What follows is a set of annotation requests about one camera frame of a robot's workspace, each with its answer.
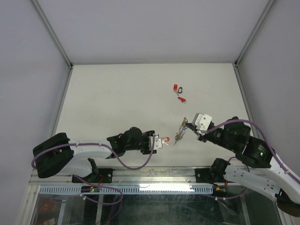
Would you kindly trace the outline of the aluminium mounting rail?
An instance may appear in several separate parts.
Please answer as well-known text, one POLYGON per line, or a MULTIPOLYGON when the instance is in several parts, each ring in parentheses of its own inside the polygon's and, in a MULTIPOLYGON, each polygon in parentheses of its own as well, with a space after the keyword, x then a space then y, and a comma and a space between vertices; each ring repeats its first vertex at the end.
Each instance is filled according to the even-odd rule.
MULTIPOLYGON (((205 167, 144 167, 140 170, 128 170, 124 167, 111 167, 114 169, 112 183, 107 185, 139 185, 151 183, 184 183, 184 184, 200 184, 210 185, 209 183, 196 183, 195 171, 196 168, 205 167)), ((261 170, 250 168, 252 177, 261 178, 264 180, 274 180, 268 178, 261 170)), ((217 186, 225 185, 223 183, 216 183, 217 186)), ((82 183, 74 175, 58 173, 50 178, 39 178, 36 170, 32 172, 29 184, 30 185, 71 185, 75 183, 82 183)))

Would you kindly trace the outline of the red tag key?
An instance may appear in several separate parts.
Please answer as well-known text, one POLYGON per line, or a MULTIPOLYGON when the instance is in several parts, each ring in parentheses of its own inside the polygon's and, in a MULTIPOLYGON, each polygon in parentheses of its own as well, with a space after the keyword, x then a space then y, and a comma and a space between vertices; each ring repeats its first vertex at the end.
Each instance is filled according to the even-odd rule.
POLYGON ((178 93, 178 85, 177 85, 177 84, 174 84, 174 86, 173 86, 173 91, 176 93, 177 96, 179 96, 179 93, 178 93))
POLYGON ((170 141, 169 137, 162 137, 161 140, 162 140, 162 144, 169 145, 169 141, 170 141))

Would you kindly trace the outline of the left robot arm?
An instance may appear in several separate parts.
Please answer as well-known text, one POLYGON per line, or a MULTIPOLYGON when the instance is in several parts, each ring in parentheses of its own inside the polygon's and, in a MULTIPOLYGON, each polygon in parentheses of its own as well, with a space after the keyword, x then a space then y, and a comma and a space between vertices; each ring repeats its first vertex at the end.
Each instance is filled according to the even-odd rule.
POLYGON ((98 142, 79 141, 58 133, 33 149, 31 166, 41 179, 62 173, 93 182, 99 174, 96 158, 120 161, 127 151, 135 150, 151 157, 160 148, 162 139, 158 134, 153 130, 144 133, 137 127, 98 142))

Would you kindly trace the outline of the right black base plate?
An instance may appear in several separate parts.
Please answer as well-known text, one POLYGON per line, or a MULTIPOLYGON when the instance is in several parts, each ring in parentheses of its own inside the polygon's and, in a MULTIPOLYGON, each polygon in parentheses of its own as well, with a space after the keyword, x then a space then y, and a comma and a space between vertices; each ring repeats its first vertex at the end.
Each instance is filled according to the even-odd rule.
POLYGON ((216 183, 223 183, 225 180, 212 174, 209 168, 196 168, 195 181, 196 183, 209 183, 215 185, 216 183))

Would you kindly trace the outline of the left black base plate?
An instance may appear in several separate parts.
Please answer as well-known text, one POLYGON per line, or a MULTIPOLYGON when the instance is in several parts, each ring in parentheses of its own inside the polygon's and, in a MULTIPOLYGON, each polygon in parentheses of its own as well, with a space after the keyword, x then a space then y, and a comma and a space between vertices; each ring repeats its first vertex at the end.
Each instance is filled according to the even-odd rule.
POLYGON ((114 169, 98 167, 98 172, 92 172, 90 175, 82 177, 82 179, 89 183, 110 184, 113 179, 114 169))

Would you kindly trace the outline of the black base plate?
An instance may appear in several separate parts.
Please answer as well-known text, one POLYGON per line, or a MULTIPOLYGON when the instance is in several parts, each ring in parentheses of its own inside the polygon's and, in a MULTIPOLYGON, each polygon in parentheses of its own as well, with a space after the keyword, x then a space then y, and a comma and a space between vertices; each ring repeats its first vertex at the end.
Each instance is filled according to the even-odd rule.
POLYGON ((113 179, 114 169, 98 167, 98 172, 92 172, 90 175, 82 177, 82 179, 89 183, 110 184, 113 179))
POLYGON ((196 183, 209 183, 215 185, 216 183, 223 183, 225 180, 212 174, 209 168, 196 168, 195 181, 196 183))

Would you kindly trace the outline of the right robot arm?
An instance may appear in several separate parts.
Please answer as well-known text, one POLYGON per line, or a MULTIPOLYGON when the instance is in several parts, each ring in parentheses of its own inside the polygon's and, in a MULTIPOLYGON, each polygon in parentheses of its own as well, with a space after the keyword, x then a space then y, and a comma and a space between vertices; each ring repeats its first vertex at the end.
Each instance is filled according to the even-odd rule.
POLYGON ((300 216, 300 178, 278 156, 266 138, 253 137, 248 120, 233 117, 214 125, 212 117, 197 113, 184 129, 192 130, 203 143, 210 142, 234 153, 246 168, 258 169, 263 177, 239 169, 229 160, 216 158, 209 170, 197 178, 215 185, 221 182, 238 183, 256 191, 277 204, 283 212, 300 216))

